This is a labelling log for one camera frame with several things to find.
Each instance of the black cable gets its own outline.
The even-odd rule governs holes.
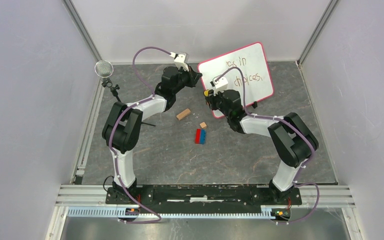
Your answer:
[[[151,124],[151,123],[147,123],[147,122],[142,122],[142,124],[149,125],[149,126],[153,126],[153,127],[156,127],[156,126],[157,126],[157,125],[154,125],[154,124]]]
[[[286,220],[286,221],[289,221],[289,218],[286,218],[286,217],[284,217],[284,216],[282,216],[282,215],[279,215],[279,217],[281,217],[282,219],[284,219],[284,220]]]
[[[105,178],[105,180],[103,181],[103,183],[102,183],[102,187],[103,187],[103,189],[105,190],[105,192],[107,192],[108,193],[108,190],[107,189],[105,189],[105,183],[107,182],[107,180],[109,179],[109,178],[112,178],[112,180],[114,181],[114,176],[107,176],[106,178]]]

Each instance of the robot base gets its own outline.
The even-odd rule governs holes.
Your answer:
[[[160,214],[261,213],[261,206],[302,205],[300,190],[293,187],[274,199],[272,189],[261,184],[137,185],[130,194]],[[122,189],[108,188],[106,204],[134,204]]]

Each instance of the red block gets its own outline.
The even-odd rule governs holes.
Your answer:
[[[196,134],[195,134],[195,143],[196,144],[199,144],[200,143],[200,137],[201,137],[201,129],[197,129],[196,130]]]

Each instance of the wooden block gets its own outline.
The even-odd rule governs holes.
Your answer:
[[[201,122],[199,125],[201,126],[202,129],[206,129],[207,128],[207,125],[205,124],[204,121]]]
[[[180,121],[180,120],[184,119],[186,116],[188,116],[189,114],[191,114],[191,110],[189,110],[189,108],[186,108],[184,111],[179,113],[176,116],[176,118]]]

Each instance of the metal frame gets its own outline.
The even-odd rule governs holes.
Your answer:
[[[77,183],[76,179],[83,178],[85,174],[86,163],[88,162],[89,150],[94,137],[95,127],[98,120],[98,114],[101,107],[102,98],[104,96],[105,88],[101,86],[101,81],[96,81],[97,87],[94,94],[92,107],[89,111],[89,118],[87,120],[86,129],[84,131],[83,141],[81,142],[79,152],[77,153],[77,162],[72,171],[71,183]]]
[[[302,205],[295,205],[294,208],[311,208],[316,202],[317,191],[314,186],[300,187]],[[318,208],[355,208],[354,200],[348,186],[341,185],[320,185],[320,199]],[[61,185],[57,207],[114,207],[105,204],[107,192],[102,185]],[[137,208],[136,204],[116,205],[118,207]],[[264,205],[264,208],[278,208],[279,205]]]
[[[97,47],[94,44],[94,41],[92,40],[91,36],[88,33],[88,30],[86,29],[85,25],[83,24],[82,19],[80,18],[79,13],[77,12],[76,8],[74,7],[74,4],[72,0],[62,0],[65,7],[68,10],[68,13],[70,13],[71,18],[73,19],[74,24],[76,25],[78,31],[80,32],[81,36],[83,37],[84,41],[87,44],[87,47],[90,49],[90,52],[92,53],[95,60],[98,62],[99,60],[102,60],[102,57],[97,49]]]
[[[305,91],[307,92],[308,99],[310,100],[310,105],[311,105],[312,111],[314,113],[315,120],[317,122],[317,125],[320,127],[321,125],[320,125],[319,115],[317,114],[317,110],[314,107],[314,104],[311,102],[313,98],[312,98],[311,92],[309,91],[309,88],[307,87],[307,83],[306,83],[306,79],[304,78],[302,66],[299,65],[298,63],[296,63],[296,66],[298,67],[299,74],[301,75],[302,82],[304,83],[304,86],[305,86]],[[326,152],[327,152],[327,155],[329,157],[330,166],[332,167],[333,175],[335,176],[335,180],[337,183],[341,184],[341,182],[339,181],[339,178],[338,178],[338,172],[337,172],[337,169],[335,167],[335,163],[332,160],[333,158],[331,155],[331,151],[329,150],[329,146],[326,145],[325,133],[321,127],[320,127],[320,132],[321,132],[321,138],[323,139],[323,142],[325,143],[324,147],[326,148]]]
[[[301,56],[299,56],[296,63],[298,65],[302,65],[303,62],[306,60],[307,56],[309,55],[310,50],[313,48],[315,42],[317,41],[317,38],[319,38],[320,33],[322,32],[323,28],[326,25],[326,22],[332,15],[332,12],[336,8],[339,0],[330,0],[329,4],[327,5],[326,10],[324,10],[323,15],[321,16],[320,20],[318,21],[317,26],[315,27],[310,39],[308,40],[307,44],[304,47],[304,50],[301,53]]]
[[[53,209],[52,218],[46,232],[45,240],[59,240],[61,238],[68,212],[69,207],[67,206],[56,206]]]
[[[346,185],[320,185],[320,199],[317,208],[341,208],[348,233],[351,240],[363,240],[359,228],[354,199],[350,188]],[[292,208],[311,208],[317,196],[314,186],[300,187],[302,205],[293,205]],[[56,199],[51,223],[46,234],[46,240],[59,240],[61,238],[67,217],[101,217],[115,218],[128,217],[126,208],[137,208],[136,204],[105,204],[106,191],[101,185],[62,185]],[[271,208],[286,206],[261,206],[261,214],[162,214],[163,218],[235,218],[235,219],[268,219],[267,211]],[[140,214],[138,218],[150,218],[150,214]]]

